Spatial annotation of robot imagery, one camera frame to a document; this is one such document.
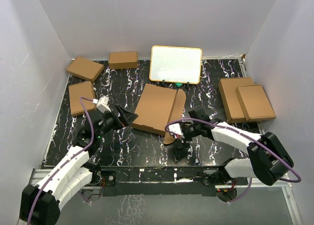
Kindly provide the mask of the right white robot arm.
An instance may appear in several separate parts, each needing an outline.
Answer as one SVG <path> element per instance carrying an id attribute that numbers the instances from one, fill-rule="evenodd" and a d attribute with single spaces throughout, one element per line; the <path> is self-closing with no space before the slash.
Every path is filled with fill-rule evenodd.
<path id="1" fill-rule="evenodd" d="M 278 137 L 271 132 L 251 133 L 220 119 L 211 119 L 203 109 L 189 111 L 189 117 L 170 122 L 166 132 L 182 143 L 203 136 L 230 145 L 248 158 L 230 158 L 209 175 L 213 183 L 227 183 L 238 178 L 257 178 L 271 186 L 292 170 L 294 162 Z"/>

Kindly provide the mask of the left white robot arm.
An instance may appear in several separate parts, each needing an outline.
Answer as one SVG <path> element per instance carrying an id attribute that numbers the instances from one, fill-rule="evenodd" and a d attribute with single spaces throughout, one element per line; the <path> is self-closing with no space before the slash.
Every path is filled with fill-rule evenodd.
<path id="1" fill-rule="evenodd" d="M 62 160 L 36 185 L 27 185 L 22 191 L 20 220 L 29 225 L 54 225 L 66 203 L 82 188 L 91 183 L 100 171 L 88 161 L 99 148 L 99 141 L 111 130 L 130 126 L 138 115 L 116 105 L 117 113 L 105 108 L 103 116 L 80 130 Z"/>

